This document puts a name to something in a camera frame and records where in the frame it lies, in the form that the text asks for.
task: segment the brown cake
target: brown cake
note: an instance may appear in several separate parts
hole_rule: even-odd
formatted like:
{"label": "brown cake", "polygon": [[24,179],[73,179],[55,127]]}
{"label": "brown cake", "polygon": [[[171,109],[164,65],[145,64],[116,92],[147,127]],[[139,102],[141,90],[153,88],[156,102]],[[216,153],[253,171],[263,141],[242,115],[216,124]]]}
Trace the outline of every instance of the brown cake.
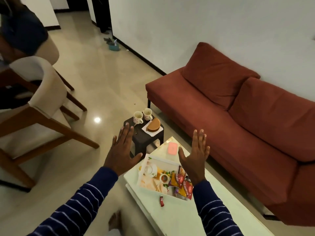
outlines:
{"label": "brown cake", "polygon": [[154,118],[152,122],[147,126],[147,131],[155,132],[160,129],[161,122],[158,118]]}

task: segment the beige floor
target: beige floor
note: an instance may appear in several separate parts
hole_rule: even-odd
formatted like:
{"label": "beige floor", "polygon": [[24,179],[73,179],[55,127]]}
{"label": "beige floor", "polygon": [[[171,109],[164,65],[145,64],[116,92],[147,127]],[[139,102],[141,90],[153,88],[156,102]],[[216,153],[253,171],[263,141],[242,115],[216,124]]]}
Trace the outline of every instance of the beige floor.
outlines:
{"label": "beige floor", "polygon": [[[50,31],[61,53],[55,68],[73,85],[73,94],[88,108],[82,113],[68,103],[81,118],[71,125],[98,142],[100,148],[94,150],[71,140],[25,163],[23,167],[38,183],[28,194],[0,187],[0,235],[22,236],[31,232],[88,181],[103,165],[112,136],[118,133],[124,120],[146,107],[145,84],[160,76],[124,48],[120,52],[109,51],[104,35],[92,25],[88,12],[63,13],[57,18],[62,30]],[[152,109],[165,126],[164,138],[174,136],[190,150],[189,137],[159,109],[154,106]],[[98,124],[94,122],[97,117],[101,119]],[[247,192],[221,166],[209,160],[207,169],[276,236],[315,235],[315,228],[264,220],[247,202]],[[117,209],[122,209],[126,235],[156,235],[124,185],[120,178],[86,235],[105,235],[107,222]]]}

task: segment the coffee table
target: coffee table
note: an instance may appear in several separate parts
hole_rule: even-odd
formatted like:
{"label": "coffee table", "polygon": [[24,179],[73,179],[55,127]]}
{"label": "coffee table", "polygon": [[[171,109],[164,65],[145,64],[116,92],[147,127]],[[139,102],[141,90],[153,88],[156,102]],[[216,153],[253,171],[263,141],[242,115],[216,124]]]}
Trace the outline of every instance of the coffee table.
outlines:
{"label": "coffee table", "polygon": [[[174,142],[181,146],[177,140],[171,137],[154,150],[151,155],[179,163],[178,154],[174,156],[167,153],[169,142]],[[183,150],[186,156],[190,154],[186,149],[183,148]],[[164,197],[165,206],[160,207],[159,196],[156,192],[150,192],[136,185],[140,165],[141,162],[124,175],[127,181],[126,187],[157,234],[165,236],[206,235],[193,199],[191,201],[181,202],[173,197]],[[209,171],[205,170],[205,176],[211,183],[213,190],[231,212],[234,221],[245,236],[273,235],[238,199],[211,175]]]}
{"label": "coffee table", "polygon": [[142,124],[135,124],[133,121],[133,117],[127,119],[124,121],[124,126],[126,123],[129,123],[130,126],[134,126],[135,131],[134,135],[132,136],[132,141],[135,144],[135,155],[138,153],[142,152],[143,156],[142,159],[146,156],[146,151],[147,151],[147,146],[151,143],[153,143],[155,140],[159,139],[160,140],[160,145],[163,144],[164,142],[164,127],[161,124],[161,127],[163,128],[163,131],[159,132],[156,134],[154,137],[150,136],[149,134],[145,133],[142,128],[148,123],[149,121],[143,120]]}

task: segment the white wall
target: white wall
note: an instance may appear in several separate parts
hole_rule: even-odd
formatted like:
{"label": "white wall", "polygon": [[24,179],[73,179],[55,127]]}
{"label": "white wall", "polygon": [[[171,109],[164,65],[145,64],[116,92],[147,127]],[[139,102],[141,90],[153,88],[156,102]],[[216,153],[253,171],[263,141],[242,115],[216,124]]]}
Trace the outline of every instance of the white wall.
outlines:
{"label": "white wall", "polygon": [[56,9],[69,9],[67,0],[50,0],[54,10]]}
{"label": "white wall", "polygon": [[37,15],[44,26],[59,25],[50,0],[22,0],[22,2]]}
{"label": "white wall", "polygon": [[114,35],[164,72],[208,42],[315,100],[315,0],[109,0]]}
{"label": "white wall", "polygon": [[94,14],[92,0],[87,0],[87,1],[88,1],[88,5],[89,5],[89,11],[90,11],[91,20],[96,23],[96,18],[95,18],[95,14]]}

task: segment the white table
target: white table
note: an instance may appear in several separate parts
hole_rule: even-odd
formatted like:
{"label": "white table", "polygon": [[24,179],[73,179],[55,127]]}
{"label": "white table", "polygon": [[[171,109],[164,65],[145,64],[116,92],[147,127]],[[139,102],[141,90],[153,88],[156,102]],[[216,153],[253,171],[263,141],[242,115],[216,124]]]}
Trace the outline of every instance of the white table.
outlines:
{"label": "white table", "polygon": [[[154,150],[151,155],[179,163],[178,154],[174,156],[167,153],[169,142],[174,142],[181,146],[178,141],[171,137]],[[183,148],[183,150],[186,156],[190,154],[186,149]],[[160,207],[159,197],[156,192],[150,192],[136,186],[138,180],[138,168],[140,165],[141,162],[124,175],[124,178],[127,181],[126,187],[158,235],[206,235],[193,199],[191,201],[180,201],[173,197],[164,197],[165,206]],[[241,204],[241,202],[238,201],[238,199],[236,199],[216,178],[214,178],[209,171],[205,170],[205,176],[211,183],[215,193],[221,198],[231,212],[234,221],[245,236],[273,235],[245,206]]]}

